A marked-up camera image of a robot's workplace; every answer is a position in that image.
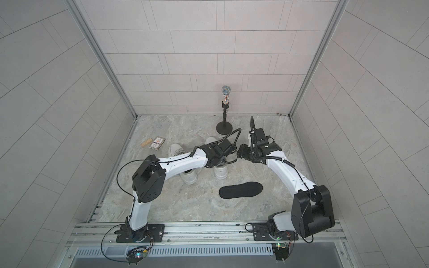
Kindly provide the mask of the black insole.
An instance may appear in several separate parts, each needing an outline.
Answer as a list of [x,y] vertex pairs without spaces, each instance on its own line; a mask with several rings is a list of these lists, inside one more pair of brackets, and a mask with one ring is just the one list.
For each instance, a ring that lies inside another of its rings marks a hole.
[[250,198],[259,195],[262,191],[262,184],[258,182],[247,182],[223,186],[219,190],[219,195],[222,199]]

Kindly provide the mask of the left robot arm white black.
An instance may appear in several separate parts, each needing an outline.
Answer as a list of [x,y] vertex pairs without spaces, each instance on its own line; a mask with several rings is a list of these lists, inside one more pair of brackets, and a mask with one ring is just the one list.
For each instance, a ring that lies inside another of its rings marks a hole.
[[161,195],[166,180],[188,170],[214,168],[225,163],[227,156],[236,150],[236,143],[223,138],[196,146],[191,152],[182,155],[168,158],[150,155],[143,159],[131,177],[133,205],[123,225],[127,232],[146,232],[151,203]]

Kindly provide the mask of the small printed card box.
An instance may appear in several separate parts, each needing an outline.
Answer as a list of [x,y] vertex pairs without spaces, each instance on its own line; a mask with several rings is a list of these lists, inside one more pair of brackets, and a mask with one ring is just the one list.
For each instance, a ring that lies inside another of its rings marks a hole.
[[150,148],[153,150],[158,151],[161,146],[165,143],[165,138],[163,137],[156,137],[153,142],[150,145]]

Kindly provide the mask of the aluminium mounting rail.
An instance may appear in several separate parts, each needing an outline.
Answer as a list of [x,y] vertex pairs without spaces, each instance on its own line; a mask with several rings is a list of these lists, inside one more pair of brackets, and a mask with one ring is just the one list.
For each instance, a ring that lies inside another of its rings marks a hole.
[[[150,222],[149,224],[164,224],[162,242],[154,242],[154,246],[178,245],[238,245],[263,244],[270,247],[277,241],[255,241],[252,234],[252,224],[240,221],[230,222]],[[98,246],[104,234],[119,223],[80,223],[75,226],[67,241],[67,246]],[[103,248],[108,246],[149,246],[149,243],[117,243],[114,234],[120,229],[114,228],[104,239]],[[298,237],[294,244],[303,243]]]

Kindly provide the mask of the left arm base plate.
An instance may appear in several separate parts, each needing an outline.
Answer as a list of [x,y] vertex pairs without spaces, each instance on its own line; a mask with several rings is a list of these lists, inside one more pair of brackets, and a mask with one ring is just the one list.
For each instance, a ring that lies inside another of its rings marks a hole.
[[117,243],[149,243],[162,242],[164,235],[164,224],[147,224],[134,231],[129,223],[122,224],[120,229],[115,231]]

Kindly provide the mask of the small wooden block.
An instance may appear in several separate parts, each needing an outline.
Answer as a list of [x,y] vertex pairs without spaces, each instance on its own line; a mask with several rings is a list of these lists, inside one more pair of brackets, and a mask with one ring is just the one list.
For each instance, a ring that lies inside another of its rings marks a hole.
[[153,139],[149,138],[146,141],[144,141],[143,143],[141,143],[141,147],[145,147],[147,145],[151,145],[153,143]]

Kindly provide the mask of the white sneaker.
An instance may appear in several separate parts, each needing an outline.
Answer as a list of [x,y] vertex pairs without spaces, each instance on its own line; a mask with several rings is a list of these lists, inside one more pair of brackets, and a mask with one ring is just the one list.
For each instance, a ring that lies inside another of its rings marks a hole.
[[[209,144],[209,143],[212,143],[212,142],[215,142],[215,141],[216,141],[216,139],[214,137],[208,137],[206,139],[206,144]],[[215,175],[215,177],[217,179],[223,180],[223,179],[227,178],[227,176],[228,176],[228,169],[227,169],[227,165],[225,163],[220,164],[218,166],[215,166],[212,169],[213,169],[214,175]]]
[[197,172],[196,169],[191,168],[189,163],[189,155],[182,156],[185,154],[185,150],[179,144],[172,144],[169,148],[169,156],[176,157],[180,156],[178,161],[172,164],[168,172],[168,178],[171,178],[175,175],[179,175],[187,185],[194,184],[197,181]]

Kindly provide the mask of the black stand with microphone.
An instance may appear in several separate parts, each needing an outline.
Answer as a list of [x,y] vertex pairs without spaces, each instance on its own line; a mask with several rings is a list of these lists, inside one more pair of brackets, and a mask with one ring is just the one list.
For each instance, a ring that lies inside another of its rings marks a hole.
[[232,124],[230,124],[229,122],[227,122],[227,111],[230,107],[230,100],[229,100],[229,96],[230,96],[230,92],[231,92],[231,88],[229,86],[223,86],[222,87],[222,109],[223,109],[223,114],[222,114],[222,118],[223,121],[219,122],[216,126],[216,130],[219,134],[221,135],[227,135],[230,134],[232,132]]

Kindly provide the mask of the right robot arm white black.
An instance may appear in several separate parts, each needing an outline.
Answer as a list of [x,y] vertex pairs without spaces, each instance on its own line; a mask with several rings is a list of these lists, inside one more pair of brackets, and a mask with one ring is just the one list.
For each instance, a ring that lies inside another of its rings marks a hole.
[[270,236],[279,240],[294,231],[303,239],[335,225],[331,194],[325,185],[316,185],[292,164],[276,142],[270,142],[262,128],[251,123],[249,144],[241,145],[238,157],[264,164],[283,182],[293,196],[291,211],[274,213],[267,225]]

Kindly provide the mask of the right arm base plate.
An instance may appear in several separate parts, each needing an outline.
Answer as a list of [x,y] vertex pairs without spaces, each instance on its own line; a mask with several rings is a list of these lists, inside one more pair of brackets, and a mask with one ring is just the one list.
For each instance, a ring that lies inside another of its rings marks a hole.
[[298,235],[293,230],[280,231],[273,221],[253,223],[252,234],[255,241],[296,241]]

